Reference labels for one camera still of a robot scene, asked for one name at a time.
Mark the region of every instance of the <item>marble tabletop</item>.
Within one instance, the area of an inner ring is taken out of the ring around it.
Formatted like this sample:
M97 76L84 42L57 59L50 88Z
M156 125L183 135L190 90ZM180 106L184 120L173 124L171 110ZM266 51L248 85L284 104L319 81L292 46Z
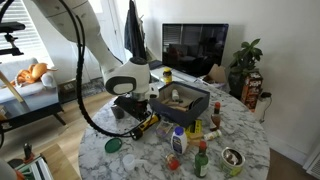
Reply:
M238 100L214 87L201 83L187 83L210 92L209 107L200 115L203 132L209 132L210 115L214 103L221 103L222 136L207 142L209 157L208 173L204 179L266 179L269 171L270 151L265 131L253 114ZM125 132L138 121L128 114L122 119L115 119L110 107L113 100L104 105L93 117L101 128L112 132ZM153 125L138 141L122 138L122 147L115 153L105 152L105 143L111 139L97 133L92 127L86 129L79 148L79 167L82 179L197 179L193 163L198 147L189 146L183 155L177 156L181 166L170 171L165 156L172 153L170 146L171 132L167 138L159 138ZM219 168L220 153L226 147L241 152L246 159L242 172L235 177L227 176ZM136 159L146 160L138 164L133 171L126 172L122 158L134 154Z

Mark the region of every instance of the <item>television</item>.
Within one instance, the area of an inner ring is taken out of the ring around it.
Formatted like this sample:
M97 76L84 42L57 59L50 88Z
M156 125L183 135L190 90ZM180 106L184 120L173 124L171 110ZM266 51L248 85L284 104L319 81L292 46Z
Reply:
M221 65L228 24L162 24L162 64L191 76Z

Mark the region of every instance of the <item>green bottle cap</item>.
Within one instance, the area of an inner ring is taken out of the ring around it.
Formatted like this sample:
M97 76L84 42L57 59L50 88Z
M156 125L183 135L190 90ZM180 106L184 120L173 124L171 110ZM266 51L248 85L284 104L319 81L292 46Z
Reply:
M107 153L114 153L118 151L122 146L122 141L119 138L112 138L110 139L106 145L104 146L104 149Z

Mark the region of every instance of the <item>yellow bottle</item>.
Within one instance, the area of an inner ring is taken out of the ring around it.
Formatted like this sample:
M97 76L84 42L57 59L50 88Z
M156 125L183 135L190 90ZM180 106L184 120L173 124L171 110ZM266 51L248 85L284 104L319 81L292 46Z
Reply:
M172 82L172 72L170 68L164 68L163 70L163 80L166 84Z

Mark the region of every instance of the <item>red bottle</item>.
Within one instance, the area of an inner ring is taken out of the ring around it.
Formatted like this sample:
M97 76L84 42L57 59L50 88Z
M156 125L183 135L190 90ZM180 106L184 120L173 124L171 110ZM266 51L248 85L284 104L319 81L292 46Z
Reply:
M217 129L220 128L221 117L220 117L219 102L216 102L214 104L214 113L211 115L211 121L212 123L210 123L210 131L216 131Z

